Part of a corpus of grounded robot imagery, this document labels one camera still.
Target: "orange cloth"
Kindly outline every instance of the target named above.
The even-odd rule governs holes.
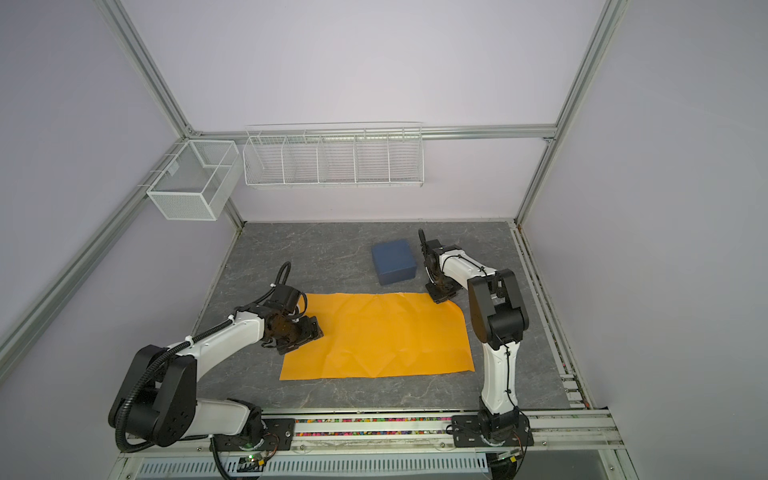
[[[287,353],[281,380],[475,371],[464,313],[427,293],[307,294],[325,336]]]

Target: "marble surface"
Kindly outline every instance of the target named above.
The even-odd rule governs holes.
[[[308,293],[425,292],[423,268],[416,278],[380,286],[370,248],[406,238],[422,264],[417,231],[428,240],[456,244],[496,269],[520,279],[531,317],[518,352],[515,388],[523,409],[567,409],[568,398],[522,270],[507,223],[248,223],[230,255],[198,331],[220,323],[232,308],[269,289],[280,265],[290,260],[288,284]],[[280,381],[283,357],[259,344],[247,346],[209,371],[197,384],[201,398],[246,400],[283,408],[476,409],[483,384],[481,343],[469,322],[465,290],[453,299],[464,311],[474,372],[379,379]]]

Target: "white mesh basket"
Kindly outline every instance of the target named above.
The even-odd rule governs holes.
[[[255,188],[421,185],[420,129],[345,134],[258,134],[243,146],[245,182]]]
[[[147,195],[168,220],[216,220],[242,174],[235,142],[188,140]]]

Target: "wrinkled orange sheet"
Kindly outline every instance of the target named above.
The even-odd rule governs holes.
[[[464,313],[427,293],[307,294],[325,336],[287,353],[281,380],[475,371]]]

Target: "blue cube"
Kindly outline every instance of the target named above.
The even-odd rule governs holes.
[[[379,285],[389,285],[416,277],[416,260],[405,239],[379,243],[371,247],[373,266]]]

